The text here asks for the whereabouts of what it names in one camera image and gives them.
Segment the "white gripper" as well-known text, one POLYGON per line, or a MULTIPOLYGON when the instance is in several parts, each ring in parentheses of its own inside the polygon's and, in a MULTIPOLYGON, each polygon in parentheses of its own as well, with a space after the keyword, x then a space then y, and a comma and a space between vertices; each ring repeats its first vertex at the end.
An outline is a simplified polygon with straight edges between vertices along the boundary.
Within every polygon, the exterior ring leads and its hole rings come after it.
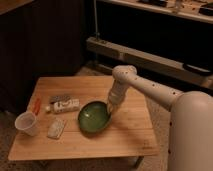
POLYGON ((129 86, 119 81, 114 81, 108 93, 107 111, 113 112, 125 99, 125 94, 129 86))

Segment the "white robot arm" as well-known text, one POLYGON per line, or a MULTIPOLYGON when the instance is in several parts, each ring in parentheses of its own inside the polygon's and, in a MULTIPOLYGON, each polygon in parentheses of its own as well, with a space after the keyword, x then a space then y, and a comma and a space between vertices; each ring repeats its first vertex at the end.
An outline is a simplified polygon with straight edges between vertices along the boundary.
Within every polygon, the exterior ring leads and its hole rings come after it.
POLYGON ((140 77, 132 65, 113 68, 107 108, 115 110, 129 87, 142 92, 171 113, 168 171, 213 171, 213 97, 183 92, 140 77))

